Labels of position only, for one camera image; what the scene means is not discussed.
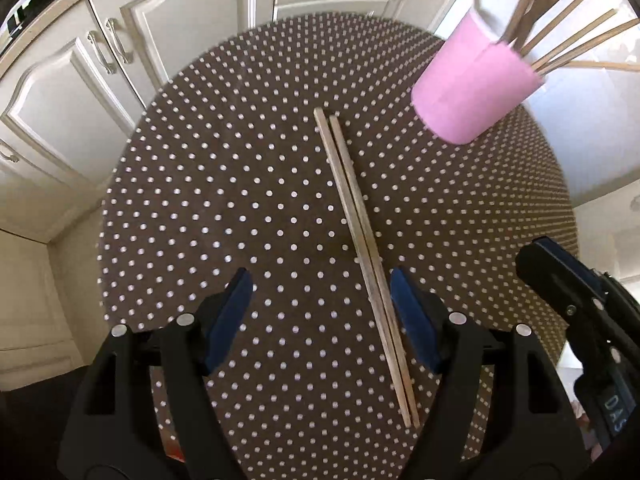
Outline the pink cup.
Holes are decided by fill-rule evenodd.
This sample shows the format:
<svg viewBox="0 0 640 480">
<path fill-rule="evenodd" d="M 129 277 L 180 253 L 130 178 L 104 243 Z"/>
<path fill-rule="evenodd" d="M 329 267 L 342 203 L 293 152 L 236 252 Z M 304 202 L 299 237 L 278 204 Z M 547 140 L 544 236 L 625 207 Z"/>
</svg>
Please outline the pink cup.
<svg viewBox="0 0 640 480">
<path fill-rule="evenodd" d="M 424 125 L 456 145 L 474 141 L 544 84 L 471 9 L 411 90 Z"/>
</svg>

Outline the brown polka dot tablecloth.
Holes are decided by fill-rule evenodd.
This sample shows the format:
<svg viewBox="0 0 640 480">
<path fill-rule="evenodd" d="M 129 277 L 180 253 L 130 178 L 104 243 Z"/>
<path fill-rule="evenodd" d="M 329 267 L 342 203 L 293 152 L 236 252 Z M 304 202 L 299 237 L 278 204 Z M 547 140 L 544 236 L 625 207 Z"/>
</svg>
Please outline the brown polka dot tablecloth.
<svg viewBox="0 0 640 480">
<path fill-rule="evenodd" d="M 485 327 L 563 321 L 515 273 L 541 235 L 577 247 L 562 170 L 517 108 L 468 145 L 420 121 L 411 90 L 440 41 L 360 14 L 288 18 L 197 58 L 152 97 L 103 203 L 110 323 L 152 330 L 235 271 L 252 303 L 209 399 L 252 479 L 393 479 L 407 428 L 314 110 L 341 123 L 386 268 Z"/>
</svg>

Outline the lower kitchen cabinets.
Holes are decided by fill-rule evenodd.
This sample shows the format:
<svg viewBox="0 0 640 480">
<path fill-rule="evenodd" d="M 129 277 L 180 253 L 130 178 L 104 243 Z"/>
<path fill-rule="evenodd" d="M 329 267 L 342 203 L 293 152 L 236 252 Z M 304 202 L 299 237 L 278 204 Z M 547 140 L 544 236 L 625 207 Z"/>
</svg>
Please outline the lower kitchen cabinets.
<svg viewBox="0 0 640 480">
<path fill-rule="evenodd" d="M 47 246 L 99 203 L 155 91 L 218 42 L 277 18 L 341 11 L 427 30 L 456 0 L 80 0 L 1 55 L 1 385 L 71 370 Z"/>
</svg>

